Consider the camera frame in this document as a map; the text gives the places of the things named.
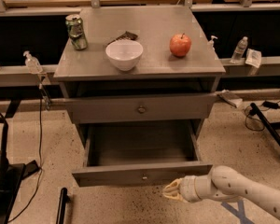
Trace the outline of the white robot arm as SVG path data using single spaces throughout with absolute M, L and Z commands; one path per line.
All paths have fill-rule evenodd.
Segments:
M 204 199 L 232 203 L 246 198 L 280 220 L 280 190 L 241 175 L 228 166 L 215 166 L 208 175 L 186 175 L 167 185 L 164 197 L 184 203 Z

